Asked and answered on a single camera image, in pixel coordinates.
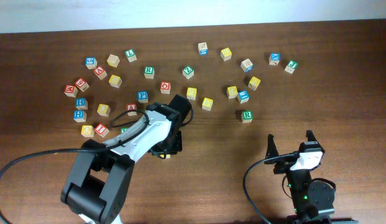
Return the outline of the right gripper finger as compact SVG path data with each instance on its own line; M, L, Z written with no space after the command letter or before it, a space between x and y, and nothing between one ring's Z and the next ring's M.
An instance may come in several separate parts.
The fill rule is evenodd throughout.
M266 159L274 159L279 156L278 150L274 142L274 135L269 134L267 137L267 150L266 150Z
M311 130L306 131L306 138L307 141L305 142L306 144L317 144L318 141L314 136L314 133Z

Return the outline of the yellow C block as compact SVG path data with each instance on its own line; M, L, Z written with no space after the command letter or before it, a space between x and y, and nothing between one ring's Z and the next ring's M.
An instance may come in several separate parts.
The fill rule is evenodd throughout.
M160 156L161 159L169 159L171 157L170 154L166 154L166 153L160 154L159 156Z

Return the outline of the green V block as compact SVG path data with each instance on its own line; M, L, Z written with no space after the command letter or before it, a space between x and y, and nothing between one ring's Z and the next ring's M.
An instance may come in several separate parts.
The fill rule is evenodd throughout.
M128 128L121 128L121 134L124 133Z

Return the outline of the blue P block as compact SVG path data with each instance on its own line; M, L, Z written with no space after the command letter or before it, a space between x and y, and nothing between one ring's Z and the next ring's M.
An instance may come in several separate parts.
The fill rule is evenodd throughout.
M138 101L140 103L148 103L148 92L147 91L139 91L138 92Z

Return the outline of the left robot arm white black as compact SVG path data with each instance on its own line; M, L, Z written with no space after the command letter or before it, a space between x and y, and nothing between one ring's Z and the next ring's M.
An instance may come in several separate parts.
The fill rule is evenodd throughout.
M180 128L192 112L187 98L147 105L125 132L103 143L87 140L79 149L60 195L86 223L121 223L134 165L145 154L165 159L182 150Z

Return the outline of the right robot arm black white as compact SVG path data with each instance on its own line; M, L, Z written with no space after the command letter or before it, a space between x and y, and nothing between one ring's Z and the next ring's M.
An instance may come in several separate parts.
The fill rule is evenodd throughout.
M311 171L321 165L325 150L311 130L306 131L306 138L297 151L280 155L274 136L268 135L265 163L274 166L275 175L284 175L295 210L294 215L287 217L288 223L358 223L351 218L331 218L335 212L336 185L327 179L311 177Z

